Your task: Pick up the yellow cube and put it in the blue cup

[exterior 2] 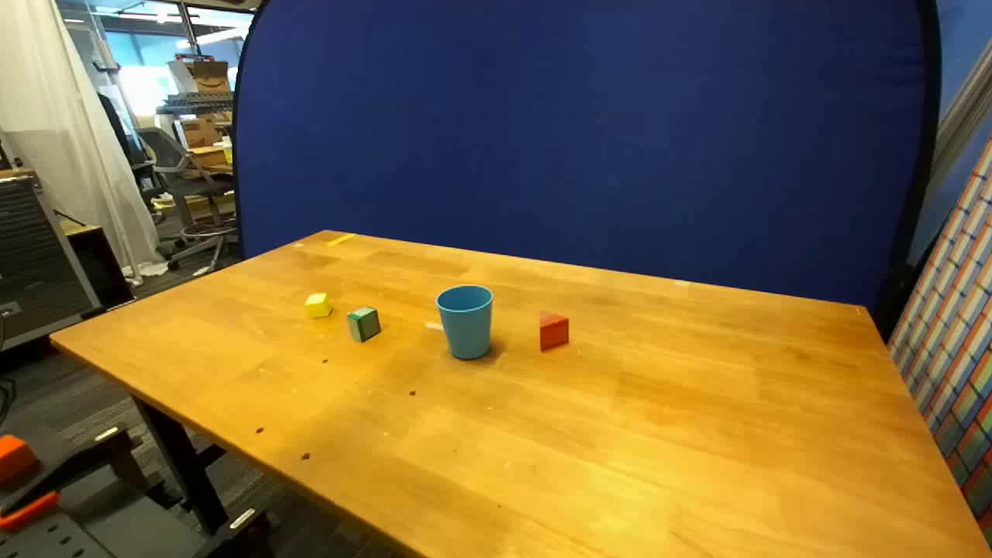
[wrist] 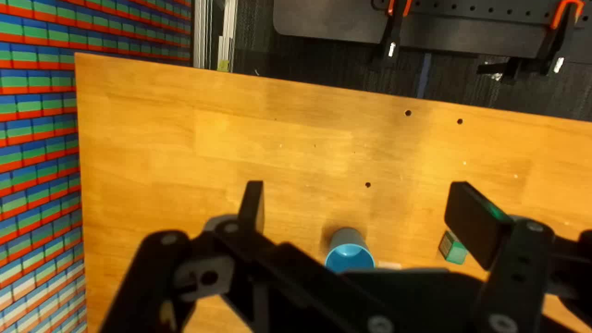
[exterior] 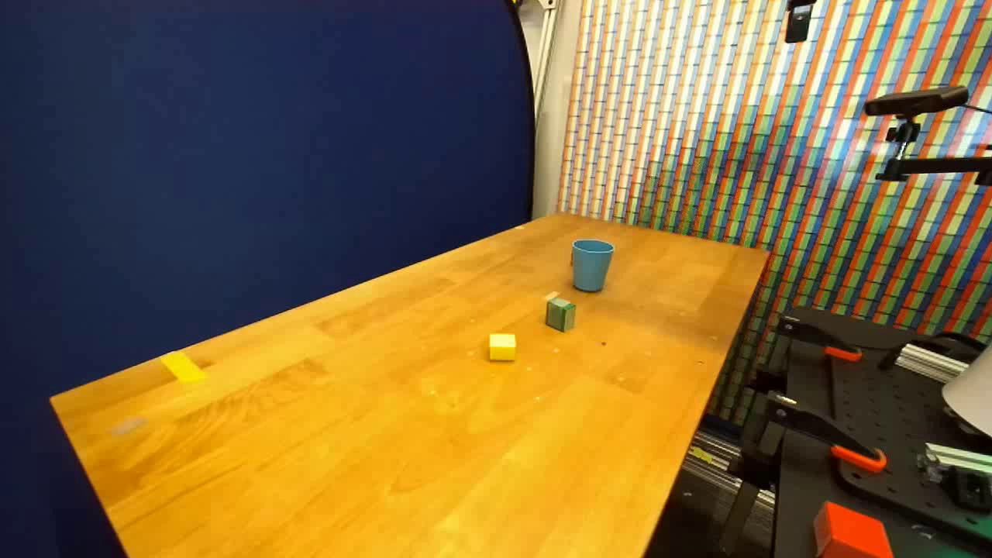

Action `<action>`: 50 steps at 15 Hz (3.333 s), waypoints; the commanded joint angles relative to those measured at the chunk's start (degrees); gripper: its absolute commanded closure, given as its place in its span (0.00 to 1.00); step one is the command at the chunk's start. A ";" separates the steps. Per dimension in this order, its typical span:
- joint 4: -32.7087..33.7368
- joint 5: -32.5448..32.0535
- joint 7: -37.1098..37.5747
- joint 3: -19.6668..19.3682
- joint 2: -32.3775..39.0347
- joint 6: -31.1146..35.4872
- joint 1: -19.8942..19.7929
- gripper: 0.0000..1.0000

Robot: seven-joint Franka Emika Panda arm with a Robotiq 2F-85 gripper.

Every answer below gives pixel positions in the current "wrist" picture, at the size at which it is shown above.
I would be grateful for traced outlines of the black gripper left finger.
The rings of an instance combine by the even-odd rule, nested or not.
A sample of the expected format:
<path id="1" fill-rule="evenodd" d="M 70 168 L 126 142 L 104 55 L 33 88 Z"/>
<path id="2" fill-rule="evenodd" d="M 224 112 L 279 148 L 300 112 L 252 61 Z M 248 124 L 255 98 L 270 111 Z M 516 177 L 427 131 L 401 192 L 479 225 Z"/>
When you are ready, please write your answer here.
<path id="1" fill-rule="evenodd" d="M 183 333 L 198 301 L 220 296 L 253 333 L 396 333 L 385 301 L 292 244 L 263 235 L 265 185 L 198 236 L 150 233 L 139 244 L 100 333 Z"/>

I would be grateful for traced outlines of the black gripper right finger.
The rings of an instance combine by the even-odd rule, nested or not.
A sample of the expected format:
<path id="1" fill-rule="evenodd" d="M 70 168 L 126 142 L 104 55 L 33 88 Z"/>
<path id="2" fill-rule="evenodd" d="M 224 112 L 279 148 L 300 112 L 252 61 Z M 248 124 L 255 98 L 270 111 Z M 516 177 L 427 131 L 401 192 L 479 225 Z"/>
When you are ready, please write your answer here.
<path id="1" fill-rule="evenodd" d="M 542 314 L 548 294 L 592 325 L 592 229 L 564 238 L 548 223 L 507 214 L 468 181 L 450 185 L 444 222 L 488 272 L 472 312 L 477 331 L 561 331 Z"/>

